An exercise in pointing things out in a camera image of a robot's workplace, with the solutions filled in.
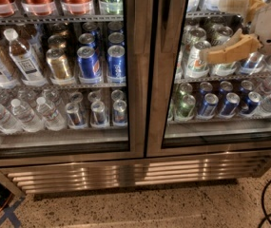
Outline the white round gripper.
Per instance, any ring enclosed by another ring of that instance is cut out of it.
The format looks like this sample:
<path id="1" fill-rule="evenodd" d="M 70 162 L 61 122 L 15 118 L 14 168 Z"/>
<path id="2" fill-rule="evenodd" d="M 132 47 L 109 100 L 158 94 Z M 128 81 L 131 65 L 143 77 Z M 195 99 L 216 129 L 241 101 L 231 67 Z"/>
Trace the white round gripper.
<path id="1" fill-rule="evenodd" d="M 228 64 L 247 58 L 253 52 L 271 56 L 271 3 L 262 0 L 220 0 L 220 12 L 239 14 L 251 23 L 250 32 L 239 28 L 224 44 L 203 49 L 199 58 L 208 64 Z"/>

